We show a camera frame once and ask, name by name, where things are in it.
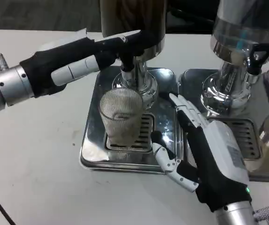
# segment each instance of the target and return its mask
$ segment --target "metal screw knob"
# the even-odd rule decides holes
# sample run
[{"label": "metal screw knob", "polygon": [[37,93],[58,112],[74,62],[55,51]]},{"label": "metal screw knob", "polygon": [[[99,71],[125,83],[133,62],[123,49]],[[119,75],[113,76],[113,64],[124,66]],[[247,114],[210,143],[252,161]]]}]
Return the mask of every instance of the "metal screw knob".
[{"label": "metal screw knob", "polygon": [[7,62],[4,56],[0,53],[0,71],[8,69]]},{"label": "metal screw knob", "polygon": [[269,206],[262,208],[260,210],[254,211],[253,216],[257,222],[267,220],[267,223],[269,224]]}]

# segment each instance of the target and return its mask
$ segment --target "coffee machine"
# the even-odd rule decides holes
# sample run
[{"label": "coffee machine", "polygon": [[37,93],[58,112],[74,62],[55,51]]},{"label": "coffee machine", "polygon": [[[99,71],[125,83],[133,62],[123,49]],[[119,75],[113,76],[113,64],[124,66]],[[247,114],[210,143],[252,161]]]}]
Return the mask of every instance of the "coffee machine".
[{"label": "coffee machine", "polygon": [[187,70],[179,93],[232,129],[251,180],[269,181],[269,1],[221,0],[210,47],[221,68]]},{"label": "coffee machine", "polygon": [[[152,153],[150,134],[159,130],[176,151],[179,130],[174,109],[158,97],[159,92],[177,92],[174,73],[166,68],[147,67],[147,61],[159,55],[164,47],[167,0],[100,0],[104,37],[147,30],[156,44],[144,51],[118,53],[121,66],[109,67],[97,77],[81,149],[81,163],[95,170],[163,173]],[[111,143],[98,112],[102,95],[112,88],[127,87],[138,91],[145,112],[139,138],[131,146]]]}]

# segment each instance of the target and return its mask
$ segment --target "black handle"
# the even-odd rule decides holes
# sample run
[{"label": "black handle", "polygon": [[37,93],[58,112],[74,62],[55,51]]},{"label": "black handle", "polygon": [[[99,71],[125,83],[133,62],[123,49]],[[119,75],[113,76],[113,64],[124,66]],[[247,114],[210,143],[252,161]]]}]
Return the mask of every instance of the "black handle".
[{"label": "black handle", "polygon": [[[256,59],[254,54],[256,52],[265,52],[265,54]],[[269,57],[269,43],[255,44],[250,52],[249,58],[247,60],[247,72],[252,75],[258,75],[261,73],[261,67],[266,62]]]},{"label": "black handle", "polygon": [[48,94],[49,89],[56,89],[56,85],[51,79],[51,73],[54,70],[96,52],[94,40],[85,37],[53,49],[36,52],[29,59],[20,62],[20,65],[23,67],[37,98]]}]

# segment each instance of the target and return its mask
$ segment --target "stainless steel tray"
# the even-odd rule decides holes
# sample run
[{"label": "stainless steel tray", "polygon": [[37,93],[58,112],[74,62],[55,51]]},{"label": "stainless steel tray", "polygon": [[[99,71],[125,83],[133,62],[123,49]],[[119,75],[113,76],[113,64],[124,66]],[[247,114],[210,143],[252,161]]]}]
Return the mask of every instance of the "stainless steel tray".
[{"label": "stainless steel tray", "polygon": [[[164,68],[149,68],[155,77],[159,91],[177,91],[174,73]],[[149,117],[149,125],[145,129],[149,138],[138,140],[145,144],[144,148],[127,148],[113,145],[107,141],[107,135],[98,112],[98,104],[102,95],[112,88],[114,78],[120,73],[119,67],[109,67],[100,72],[93,91],[90,110],[87,118],[85,134],[81,148],[81,163],[95,170],[131,171],[141,173],[162,173],[153,157],[150,141],[150,130],[159,130],[167,142],[169,149],[175,151],[178,127],[175,125],[175,111],[170,104],[160,98],[144,116]]]}]

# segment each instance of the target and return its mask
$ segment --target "chrome dispenser base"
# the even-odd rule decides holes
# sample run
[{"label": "chrome dispenser base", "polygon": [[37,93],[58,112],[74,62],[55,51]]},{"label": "chrome dispenser base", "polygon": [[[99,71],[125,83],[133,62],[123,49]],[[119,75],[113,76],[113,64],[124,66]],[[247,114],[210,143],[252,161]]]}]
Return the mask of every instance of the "chrome dispenser base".
[{"label": "chrome dispenser base", "polygon": [[[159,92],[177,91],[175,75],[171,70],[149,68],[148,72],[156,79]],[[145,112],[140,137],[131,147],[118,146],[107,141],[98,104],[102,95],[112,88],[119,73],[120,67],[110,67],[97,77],[81,148],[81,163],[94,170],[162,173],[153,157],[150,133],[152,130],[159,130],[169,149],[175,152],[179,148],[179,127],[175,124],[175,110],[168,102],[158,98]]]},{"label": "chrome dispenser base", "polygon": [[[212,114],[202,102],[203,84],[217,72],[218,70],[212,69],[187,70],[179,78],[179,94],[191,101],[201,113],[211,117],[211,120],[221,120],[228,124],[242,150],[250,180],[269,182],[269,145],[265,142],[268,131],[263,130],[265,127],[263,124],[269,116],[269,102],[263,83],[263,75],[259,77],[257,83],[252,85],[251,95],[247,103],[243,104],[244,107],[239,112],[230,108],[227,110],[227,116],[222,116]],[[189,147],[184,151],[184,158],[194,164]]]}]

